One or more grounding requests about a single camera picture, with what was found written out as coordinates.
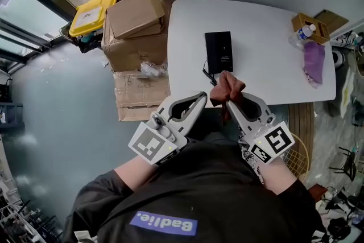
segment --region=plastic bottle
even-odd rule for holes
[[[312,36],[315,29],[316,26],[314,24],[310,24],[309,26],[305,24],[302,28],[300,28],[298,31],[295,31],[288,38],[288,42],[295,48],[302,50],[305,40]]]

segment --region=yellow box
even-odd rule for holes
[[[115,3],[116,0],[90,0],[77,7],[69,34],[80,36],[102,28],[106,9]]]

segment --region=purple bag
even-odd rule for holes
[[[307,42],[303,47],[303,71],[311,85],[316,87],[316,85],[322,84],[322,68],[325,60],[325,46],[317,44],[316,42]]]

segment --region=person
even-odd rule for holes
[[[262,184],[239,145],[223,144],[189,143],[160,167],[136,156],[99,176],[77,195],[63,242],[83,230],[99,243],[311,242],[325,232],[282,159],[258,162]]]

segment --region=cardboard box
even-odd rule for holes
[[[347,22],[348,19],[341,17],[340,15],[333,13],[332,11],[324,9],[319,14],[315,16],[315,19],[319,20],[320,22],[325,23],[328,27],[328,33],[331,34],[335,32],[335,30],[339,29]]]
[[[150,26],[153,29],[149,29],[149,34],[159,33],[160,18],[165,12],[160,0],[121,0],[106,9],[106,14],[114,37],[125,39]]]
[[[168,77],[142,78],[137,70],[114,72],[119,121],[149,120],[170,95]]]
[[[330,40],[327,26],[315,18],[309,17],[303,13],[298,13],[294,18],[292,18],[292,24],[294,31],[298,31],[305,24],[314,24],[316,26],[316,30],[313,32],[310,39],[319,44],[324,44]]]
[[[115,38],[106,14],[101,46],[109,59],[113,71],[122,72],[139,69],[142,61],[162,64],[167,58],[167,36],[171,7],[174,0],[163,0],[166,12],[162,31],[155,35],[118,40]]]

